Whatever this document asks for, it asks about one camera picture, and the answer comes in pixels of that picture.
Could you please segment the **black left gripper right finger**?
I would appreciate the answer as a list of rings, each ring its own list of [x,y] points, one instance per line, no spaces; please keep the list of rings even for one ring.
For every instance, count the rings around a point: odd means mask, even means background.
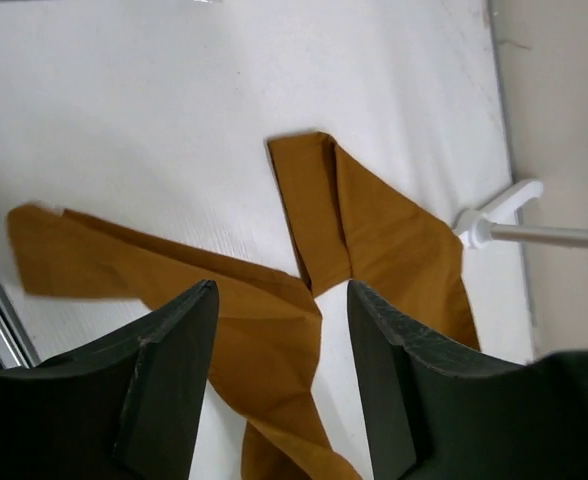
[[[588,350],[521,366],[352,281],[348,323],[377,479],[588,479]]]

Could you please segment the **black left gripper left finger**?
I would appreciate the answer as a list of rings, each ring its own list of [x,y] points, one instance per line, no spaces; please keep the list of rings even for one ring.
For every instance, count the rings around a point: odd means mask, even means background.
[[[185,479],[217,330],[202,281],[33,368],[0,370],[0,479]]]

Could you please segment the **brown trousers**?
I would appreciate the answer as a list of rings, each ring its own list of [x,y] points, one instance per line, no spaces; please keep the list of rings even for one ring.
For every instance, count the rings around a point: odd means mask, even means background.
[[[311,386],[317,298],[362,281],[393,306],[470,348],[479,340],[451,228],[356,161],[329,134],[271,139],[298,276],[144,234],[74,210],[11,210],[7,233],[32,295],[135,298],[157,309],[200,280],[218,285],[209,379],[247,421],[245,479],[354,479],[334,452]]]

